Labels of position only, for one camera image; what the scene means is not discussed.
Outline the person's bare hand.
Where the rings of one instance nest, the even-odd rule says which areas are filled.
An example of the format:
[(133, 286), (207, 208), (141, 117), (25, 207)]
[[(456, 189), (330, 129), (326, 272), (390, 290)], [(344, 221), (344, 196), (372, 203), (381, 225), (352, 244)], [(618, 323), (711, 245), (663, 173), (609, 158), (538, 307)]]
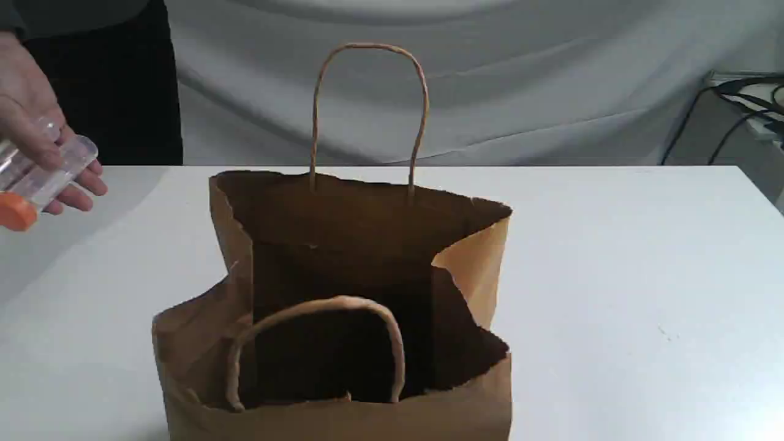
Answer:
[[(55, 141), (36, 126), (39, 118), (48, 118), (59, 126), (61, 142), (75, 133), (67, 125), (47, 76), (14, 33), (1, 34), (1, 126), (2, 136), (39, 167), (58, 170), (61, 153)], [(93, 208), (92, 196), (108, 191), (101, 175), (102, 165), (95, 160), (48, 204), (48, 213), (59, 215), (65, 206), (87, 212)]]

